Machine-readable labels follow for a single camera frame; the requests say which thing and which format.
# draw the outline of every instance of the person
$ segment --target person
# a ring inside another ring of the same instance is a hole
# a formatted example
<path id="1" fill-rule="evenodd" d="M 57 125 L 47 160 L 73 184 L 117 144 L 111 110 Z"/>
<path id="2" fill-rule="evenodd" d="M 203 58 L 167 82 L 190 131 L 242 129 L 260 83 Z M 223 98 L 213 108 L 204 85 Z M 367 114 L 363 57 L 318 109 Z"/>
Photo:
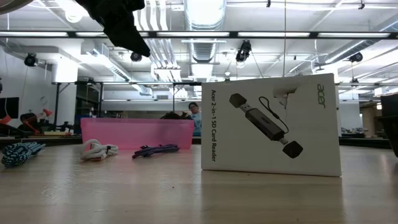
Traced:
<path id="1" fill-rule="evenodd" d="M 189 110 L 192 112 L 190 118 L 193 120 L 195 124 L 195 128 L 193 130 L 193 135 L 201 135 L 201 112 L 199 111 L 199 106 L 197 103 L 192 102 L 188 105 Z"/>

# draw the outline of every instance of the table surface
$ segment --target table surface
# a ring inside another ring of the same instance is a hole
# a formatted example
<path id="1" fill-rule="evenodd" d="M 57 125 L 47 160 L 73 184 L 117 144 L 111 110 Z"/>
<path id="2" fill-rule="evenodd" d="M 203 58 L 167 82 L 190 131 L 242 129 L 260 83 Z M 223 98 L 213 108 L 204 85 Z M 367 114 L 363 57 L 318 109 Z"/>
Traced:
<path id="1" fill-rule="evenodd" d="M 398 223 L 398 158 L 341 147 L 342 178 L 204 171 L 200 146 L 80 162 L 48 147 L 0 168 L 1 223 Z"/>

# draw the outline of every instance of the blue braided cable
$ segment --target blue braided cable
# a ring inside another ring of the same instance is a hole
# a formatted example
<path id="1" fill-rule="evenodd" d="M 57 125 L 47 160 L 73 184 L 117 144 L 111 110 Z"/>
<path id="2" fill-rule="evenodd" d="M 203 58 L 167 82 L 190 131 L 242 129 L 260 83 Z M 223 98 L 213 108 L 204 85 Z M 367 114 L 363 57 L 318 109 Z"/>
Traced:
<path id="1" fill-rule="evenodd" d="M 45 147 L 37 142 L 15 143 L 2 149 L 1 163 L 6 168 L 24 164 L 31 156 L 37 155 Z"/>

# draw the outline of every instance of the acer box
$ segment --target acer box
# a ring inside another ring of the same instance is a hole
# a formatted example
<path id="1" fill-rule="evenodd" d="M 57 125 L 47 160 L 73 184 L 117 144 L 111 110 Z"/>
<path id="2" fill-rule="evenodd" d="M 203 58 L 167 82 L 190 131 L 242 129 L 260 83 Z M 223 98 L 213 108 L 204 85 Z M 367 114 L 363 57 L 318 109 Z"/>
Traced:
<path id="1" fill-rule="evenodd" d="M 340 176 L 333 74 L 202 86 L 205 170 Z"/>

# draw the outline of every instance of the pink plastic bin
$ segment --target pink plastic bin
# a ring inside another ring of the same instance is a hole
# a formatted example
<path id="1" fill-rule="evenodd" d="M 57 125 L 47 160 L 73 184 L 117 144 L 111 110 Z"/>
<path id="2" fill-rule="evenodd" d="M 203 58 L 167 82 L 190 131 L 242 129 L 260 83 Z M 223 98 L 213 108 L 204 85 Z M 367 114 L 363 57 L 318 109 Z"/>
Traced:
<path id="1" fill-rule="evenodd" d="M 82 118 L 83 142 L 97 139 L 114 144 L 121 150 L 138 150 L 141 146 L 178 144 L 181 149 L 192 145 L 193 121 L 170 119 Z"/>

